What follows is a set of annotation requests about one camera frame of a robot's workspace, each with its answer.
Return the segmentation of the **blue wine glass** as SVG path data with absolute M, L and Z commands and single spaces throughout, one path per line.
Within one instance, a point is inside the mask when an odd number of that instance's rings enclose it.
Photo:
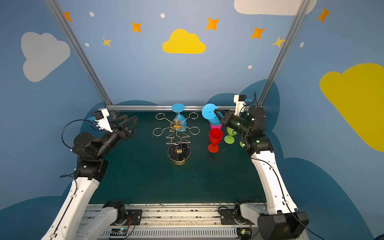
M 187 120 L 186 118 L 182 115 L 182 112 L 185 110 L 185 106 L 183 104 L 174 104 L 172 106 L 172 111 L 174 113 L 176 113 L 176 117 L 175 117 L 175 120 L 178 120 L 178 122 L 180 123 L 180 129 L 178 129 L 178 131 L 185 131 L 187 129 Z
M 202 109 L 203 117 L 210 122 L 213 126 L 220 126 L 220 120 L 215 114 L 215 110 L 217 110 L 217 106 L 214 104 L 206 104 Z

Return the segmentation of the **magenta plastic wine glass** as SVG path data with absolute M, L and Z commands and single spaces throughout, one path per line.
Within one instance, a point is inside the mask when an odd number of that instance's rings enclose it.
M 213 129 L 219 129 L 219 130 L 220 130 L 220 129 L 222 128 L 222 126 L 223 126 L 222 124 L 219 124 L 219 125 L 217 125 L 217 126 L 216 126 L 216 125 L 213 125 L 213 124 L 210 124 L 210 128 L 211 128 L 212 130 L 213 130 Z

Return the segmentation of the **red plastic wine glass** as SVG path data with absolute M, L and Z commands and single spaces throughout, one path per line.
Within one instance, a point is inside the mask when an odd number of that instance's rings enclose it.
M 222 141 L 223 132 L 220 129 L 212 129 L 209 132 L 210 144 L 208 150 L 211 153 L 217 153 L 219 151 L 219 143 Z

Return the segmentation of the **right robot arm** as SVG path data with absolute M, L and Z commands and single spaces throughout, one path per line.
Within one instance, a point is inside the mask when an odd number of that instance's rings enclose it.
M 299 211 L 280 174 L 274 148 L 264 133 L 265 110 L 251 106 L 245 118 L 231 110 L 214 113 L 222 125 L 241 134 L 243 148 L 258 172 L 266 196 L 266 211 L 262 212 L 254 203 L 242 203 L 236 208 L 238 219 L 255 224 L 264 240 L 298 239 L 309 224 L 309 217 Z

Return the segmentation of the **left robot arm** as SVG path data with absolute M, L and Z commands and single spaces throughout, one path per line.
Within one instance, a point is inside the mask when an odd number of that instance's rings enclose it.
M 130 224 L 122 201 L 108 201 L 100 214 L 83 229 L 80 222 L 90 199 L 102 182 L 109 162 L 105 156 L 120 140 L 134 135 L 138 118 L 123 115 L 110 122 L 111 131 L 96 138 L 91 133 L 77 135 L 72 147 L 79 162 L 73 174 L 70 191 L 55 220 L 43 236 L 44 240 L 96 240 L 110 225 Z

